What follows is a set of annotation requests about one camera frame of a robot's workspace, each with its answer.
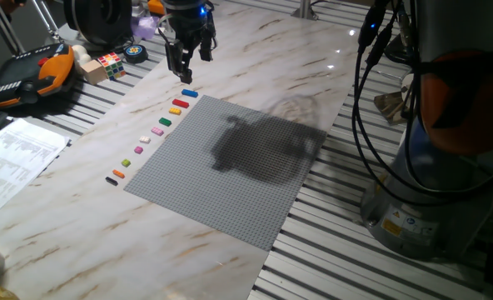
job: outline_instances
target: paper sheet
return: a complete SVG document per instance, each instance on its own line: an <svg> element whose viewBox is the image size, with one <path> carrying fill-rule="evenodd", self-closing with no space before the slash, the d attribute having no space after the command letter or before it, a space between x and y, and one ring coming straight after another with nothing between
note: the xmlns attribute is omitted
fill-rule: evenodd
<svg viewBox="0 0 493 300"><path fill-rule="evenodd" d="M69 138L18 119L0 131L0 208L37 177Z"/></svg>

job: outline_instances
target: red lego brick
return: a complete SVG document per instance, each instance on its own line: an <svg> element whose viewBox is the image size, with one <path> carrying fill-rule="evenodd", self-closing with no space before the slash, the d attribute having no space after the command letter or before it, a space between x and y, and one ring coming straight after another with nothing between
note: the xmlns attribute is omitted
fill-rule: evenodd
<svg viewBox="0 0 493 300"><path fill-rule="evenodd" d="M180 108L189 108L189 103L178 99L172 100L172 104L179 106Z"/></svg>

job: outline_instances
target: warning label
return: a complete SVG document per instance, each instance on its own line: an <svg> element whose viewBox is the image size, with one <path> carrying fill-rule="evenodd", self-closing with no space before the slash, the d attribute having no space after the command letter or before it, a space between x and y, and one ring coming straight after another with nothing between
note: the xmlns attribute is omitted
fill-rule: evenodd
<svg viewBox="0 0 493 300"><path fill-rule="evenodd" d="M387 232L412 243L429 246L436 235L438 222L428 222L413 217L398 208L389 206L381 227Z"/></svg>

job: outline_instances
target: marble table surface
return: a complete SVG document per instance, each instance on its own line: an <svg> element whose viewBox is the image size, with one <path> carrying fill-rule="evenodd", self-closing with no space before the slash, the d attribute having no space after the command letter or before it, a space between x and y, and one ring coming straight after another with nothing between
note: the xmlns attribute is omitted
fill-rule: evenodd
<svg viewBox="0 0 493 300"><path fill-rule="evenodd" d="M193 58L191 86L159 64L0 210L3 285L22 300L247 298L267 252L122 189L192 109L183 88L327 130L351 86L357 36L229 2L215 22L214 61ZM174 98L192 105L172 117ZM158 137L161 117L172 125ZM104 180L114 168L127 176L117 187Z"/></svg>

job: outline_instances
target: orange lego brick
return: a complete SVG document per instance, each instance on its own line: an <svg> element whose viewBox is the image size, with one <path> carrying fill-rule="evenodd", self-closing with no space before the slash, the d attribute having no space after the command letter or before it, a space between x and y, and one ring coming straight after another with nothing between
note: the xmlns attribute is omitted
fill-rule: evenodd
<svg viewBox="0 0 493 300"><path fill-rule="evenodd" d="M113 174L119 176L120 178L124 178L124 174L119 172L118 170L113 170Z"/></svg>

